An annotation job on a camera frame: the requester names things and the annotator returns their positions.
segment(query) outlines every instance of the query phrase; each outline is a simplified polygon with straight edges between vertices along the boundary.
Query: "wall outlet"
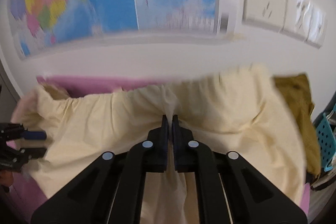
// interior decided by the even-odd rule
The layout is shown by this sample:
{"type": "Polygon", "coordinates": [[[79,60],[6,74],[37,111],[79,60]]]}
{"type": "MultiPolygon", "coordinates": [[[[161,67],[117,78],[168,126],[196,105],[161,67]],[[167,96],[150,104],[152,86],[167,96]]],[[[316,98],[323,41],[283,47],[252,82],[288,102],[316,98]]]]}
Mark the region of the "wall outlet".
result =
{"type": "Polygon", "coordinates": [[[245,0],[243,20],[280,31],[284,26],[287,0],[245,0]]]}
{"type": "Polygon", "coordinates": [[[326,35],[326,29],[326,14],[319,7],[314,5],[307,43],[314,47],[322,47],[326,35]]]}
{"type": "Polygon", "coordinates": [[[307,40],[312,14],[313,3],[310,0],[287,0],[283,32],[301,41],[307,40]]]}

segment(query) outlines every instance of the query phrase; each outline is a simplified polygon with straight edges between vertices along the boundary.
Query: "yellow bedsheet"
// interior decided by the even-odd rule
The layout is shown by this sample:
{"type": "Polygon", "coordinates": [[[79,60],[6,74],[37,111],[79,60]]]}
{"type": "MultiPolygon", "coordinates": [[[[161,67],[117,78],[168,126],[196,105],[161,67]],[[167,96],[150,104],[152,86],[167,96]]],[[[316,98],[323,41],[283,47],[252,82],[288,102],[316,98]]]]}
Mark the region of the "yellow bedsheet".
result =
{"type": "MultiPolygon", "coordinates": [[[[128,151],[161,125],[163,114],[170,123],[177,114],[195,139],[216,152],[239,152],[299,204],[305,152],[295,120],[273,85],[259,65],[79,99],[39,85],[22,99],[12,121],[47,132],[47,154],[30,162],[28,170],[48,198],[104,151],[128,151]]],[[[167,172],[146,177],[142,223],[198,219],[193,175],[174,172],[171,150],[169,156],[167,172]]]]}

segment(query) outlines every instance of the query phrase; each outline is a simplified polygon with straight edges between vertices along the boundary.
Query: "blue plastic basket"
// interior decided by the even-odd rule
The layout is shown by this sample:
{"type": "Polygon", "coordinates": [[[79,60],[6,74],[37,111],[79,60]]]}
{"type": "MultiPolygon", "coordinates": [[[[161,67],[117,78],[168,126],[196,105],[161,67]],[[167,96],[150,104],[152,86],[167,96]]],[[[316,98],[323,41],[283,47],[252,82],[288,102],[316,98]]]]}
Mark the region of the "blue plastic basket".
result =
{"type": "Polygon", "coordinates": [[[336,141],[333,131],[331,130],[330,124],[324,113],[322,121],[316,128],[316,133],[320,144],[322,168],[324,168],[325,172],[328,172],[333,168],[330,166],[330,163],[336,153],[336,141]]]}

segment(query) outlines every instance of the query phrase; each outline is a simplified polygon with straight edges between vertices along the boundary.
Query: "electrical socket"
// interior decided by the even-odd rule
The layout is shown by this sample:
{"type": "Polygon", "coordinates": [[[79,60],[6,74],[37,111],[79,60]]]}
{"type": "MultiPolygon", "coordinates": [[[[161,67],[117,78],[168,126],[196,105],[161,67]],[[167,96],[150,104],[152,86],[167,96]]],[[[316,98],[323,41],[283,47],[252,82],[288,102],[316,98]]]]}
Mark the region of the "electrical socket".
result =
{"type": "Polygon", "coordinates": [[[243,20],[280,31],[283,29],[287,0],[245,0],[243,20]]]}
{"type": "Polygon", "coordinates": [[[287,0],[284,34],[307,40],[312,14],[313,3],[310,0],[287,0]]]}

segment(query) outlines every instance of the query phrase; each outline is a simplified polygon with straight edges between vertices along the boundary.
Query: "olive green cloth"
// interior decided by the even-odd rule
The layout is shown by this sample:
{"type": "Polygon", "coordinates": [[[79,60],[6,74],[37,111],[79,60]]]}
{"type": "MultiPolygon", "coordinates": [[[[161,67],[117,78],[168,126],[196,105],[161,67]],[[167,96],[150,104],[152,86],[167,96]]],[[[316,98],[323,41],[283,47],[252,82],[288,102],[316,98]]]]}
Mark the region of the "olive green cloth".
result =
{"type": "Polygon", "coordinates": [[[314,104],[311,101],[309,80],[305,74],[294,77],[275,77],[274,80],[292,111],[302,135],[307,157],[307,171],[316,178],[321,173],[321,155],[315,127],[310,120],[314,104]]]}

